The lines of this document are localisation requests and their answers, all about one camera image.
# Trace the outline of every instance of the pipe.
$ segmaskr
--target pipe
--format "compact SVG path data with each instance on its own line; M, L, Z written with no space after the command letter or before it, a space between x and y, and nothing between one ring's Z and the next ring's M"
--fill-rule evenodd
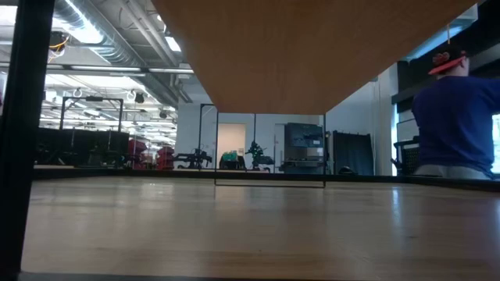
M92 48L91 50L112 66L146 66L137 52L127 43L115 27L99 12L91 1L57 0L55 2L54 17L70 27L68 32L80 35L91 30L104 37L104 45L114 48ZM131 77L148 88L149 92L164 105L177 106L179 98L164 84L156 74L146 74L144 77Z
M177 66L177 60L175 58L175 55L172 53L172 50L170 49L169 45L166 43L166 40L164 37L159 36L158 32L156 32L156 27L155 25L149 20L148 15L143 11L143 9L139 6L137 1L135 0L129 0L128 1L130 5L132 6L132 9L139 15L141 18L142 22L146 25L146 27L149 29L153 37L158 41L158 44L160 47L162 47L163 51L168 55L172 63Z
M191 98L186 94L184 95L184 92L182 91L182 83L179 81L179 76L175 74L170 74L170 89L175 89L174 92L176 93L177 97L181 97L184 102L190 103L193 102Z
M135 16L134 12L129 8L129 6L126 4L124 0L118 0L118 3L122 7L123 11L129 16L129 18L132 20L132 23L139 29L141 34L146 38L148 43L155 49L156 53L159 55L160 58L166 63L168 66L175 66L174 61L172 59L168 58L166 53L158 46L158 42L155 41L151 35L149 35L148 31L144 28L141 22L139 22L139 19Z

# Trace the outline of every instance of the white wall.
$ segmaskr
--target white wall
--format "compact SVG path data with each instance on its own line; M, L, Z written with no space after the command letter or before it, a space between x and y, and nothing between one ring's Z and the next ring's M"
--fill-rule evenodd
M327 112L327 130L341 133L372 133L372 83L361 87Z
M371 135L376 175L393 174L392 137L397 115L391 96L397 93L398 69L394 64L378 76L377 82L367 83L327 112L327 130Z
M177 120L177 142L175 153L190 153L198 147L199 113L200 105L186 104L179 105ZM214 107L206 106L203 109L202 137L203 150L215 159L216 145L216 113ZM262 148L265 148L264 155L273 157L274 130L276 124L286 123L308 123L319 124L318 116L295 116L281 114L258 114L256 120L255 141ZM220 113L219 123L245 124L245 151L250 148L253 141L253 114ZM252 156L245 155L247 167L252 165Z

